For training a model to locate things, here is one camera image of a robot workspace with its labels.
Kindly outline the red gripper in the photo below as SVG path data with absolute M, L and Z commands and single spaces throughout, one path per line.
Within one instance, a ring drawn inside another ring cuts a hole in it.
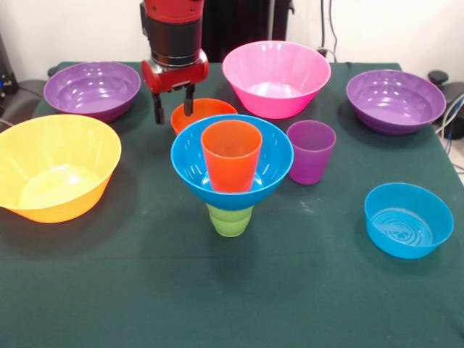
M 154 117 L 158 125 L 165 123 L 165 112 L 159 94 L 170 92 L 174 89 L 186 87 L 184 99 L 184 115 L 190 116 L 194 109 L 195 85 L 207 78 L 209 62 L 203 50 L 199 51 L 199 58 L 191 65 L 165 66 L 153 59 L 141 62 L 141 73 L 146 87 L 153 93 Z

